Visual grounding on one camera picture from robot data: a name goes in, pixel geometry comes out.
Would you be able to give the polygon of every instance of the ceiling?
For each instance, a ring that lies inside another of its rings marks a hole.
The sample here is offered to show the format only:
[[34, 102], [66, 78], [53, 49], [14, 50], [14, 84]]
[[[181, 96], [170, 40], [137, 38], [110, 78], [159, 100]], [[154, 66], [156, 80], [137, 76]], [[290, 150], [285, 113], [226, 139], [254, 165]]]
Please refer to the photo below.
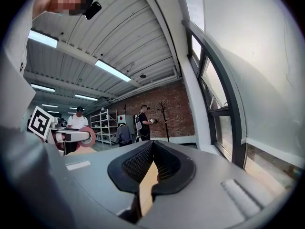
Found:
[[[62, 113], [81, 105], [89, 113], [137, 87], [175, 75], [172, 51], [146, 0], [94, 1], [101, 4], [102, 10], [91, 20], [45, 13], [33, 21], [33, 29], [57, 38], [79, 53], [105, 61], [136, 84], [29, 40], [25, 79], [55, 88], [55, 93], [37, 90], [33, 103], [56, 104]], [[75, 94], [99, 101], [75, 98]]]

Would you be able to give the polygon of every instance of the brick wall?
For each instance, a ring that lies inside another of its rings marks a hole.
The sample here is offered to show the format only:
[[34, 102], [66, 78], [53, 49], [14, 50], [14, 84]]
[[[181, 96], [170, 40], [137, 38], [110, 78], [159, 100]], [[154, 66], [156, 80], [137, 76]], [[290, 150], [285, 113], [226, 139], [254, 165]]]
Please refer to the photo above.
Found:
[[109, 110], [117, 110], [118, 115], [126, 113], [128, 115], [137, 115], [141, 105], [146, 104], [151, 109], [146, 112], [148, 119], [158, 119], [159, 123], [151, 125], [151, 137], [166, 137], [164, 118], [160, 109], [159, 102], [167, 101], [167, 112], [165, 117], [168, 119], [169, 137], [195, 135], [193, 117], [189, 107], [189, 100], [186, 94], [185, 86], [182, 81], [174, 82], [169, 85], [155, 88], [136, 96], [113, 103], [106, 107]]

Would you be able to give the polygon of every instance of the window frame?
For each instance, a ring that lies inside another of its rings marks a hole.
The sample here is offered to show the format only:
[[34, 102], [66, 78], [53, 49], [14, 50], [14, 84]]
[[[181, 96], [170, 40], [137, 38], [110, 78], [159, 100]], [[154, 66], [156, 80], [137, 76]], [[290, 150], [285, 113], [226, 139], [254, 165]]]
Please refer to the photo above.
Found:
[[[246, 161], [247, 146], [245, 142], [242, 143], [242, 123], [240, 118], [240, 111], [238, 108], [237, 99], [235, 97], [229, 76], [226, 73], [226, 70], [222, 62], [220, 61], [219, 57], [217, 56], [217, 54], [211, 48], [209, 43], [205, 40], [204, 32], [189, 19], [183, 20], [182, 25], [185, 27], [186, 30], [186, 38], [187, 38], [188, 53], [189, 53], [188, 59], [192, 65], [198, 84], [203, 94], [203, 99], [208, 115], [211, 142], [225, 158], [229, 159], [228, 155], [229, 156], [231, 155], [217, 141], [217, 135], [219, 136], [219, 132], [221, 132], [221, 127], [220, 127], [220, 122], [215, 121], [215, 119], [217, 119], [218, 116], [229, 116], [231, 118], [231, 126], [232, 126], [232, 143], [233, 143], [232, 163], [236, 164], [237, 166], [243, 169]], [[193, 57], [194, 54], [193, 54], [192, 36], [197, 40], [197, 42], [201, 46], [201, 57], [199, 59], [198, 66]], [[211, 103], [211, 101], [209, 101], [208, 103], [209, 97], [208, 97], [207, 89], [203, 87], [202, 84], [203, 80], [201, 79], [201, 75], [205, 71], [205, 68], [207, 67], [207, 59], [211, 61], [217, 73], [217, 76], [220, 80], [220, 83], [224, 90], [225, 97], [228, 102], [227, 107], [223, 107], [220, 109], [213, 109], [213, 110], [209, 109], [209, 103]]]

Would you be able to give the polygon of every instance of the black cap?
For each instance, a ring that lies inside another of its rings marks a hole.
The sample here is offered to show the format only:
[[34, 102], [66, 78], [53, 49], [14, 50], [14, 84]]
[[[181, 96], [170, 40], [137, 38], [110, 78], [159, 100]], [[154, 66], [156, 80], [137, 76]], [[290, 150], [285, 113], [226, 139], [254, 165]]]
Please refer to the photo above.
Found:
[[84, 112], [83, 107], [78, 106], [77, 109], [76, 109], [76, 112]]

